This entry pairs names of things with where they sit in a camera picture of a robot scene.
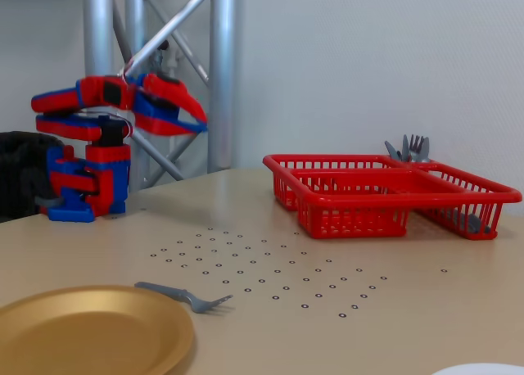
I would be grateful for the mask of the red blue gripper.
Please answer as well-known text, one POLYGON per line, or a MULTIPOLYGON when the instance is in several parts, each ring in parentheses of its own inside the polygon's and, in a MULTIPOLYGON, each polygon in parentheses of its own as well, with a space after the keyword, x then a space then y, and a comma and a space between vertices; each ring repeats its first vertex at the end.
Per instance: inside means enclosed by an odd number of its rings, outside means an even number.
POLYGON ((135 126, 154 135, 171 137, 207 130, 208 119, 200 102, 182 81, 167 75, 140 75, 128 82, 118 76, 88 76, 76 83, 76 91, 81 107, 130 111, 135 126), (178 120, 179 108, 201 123, 178 120))

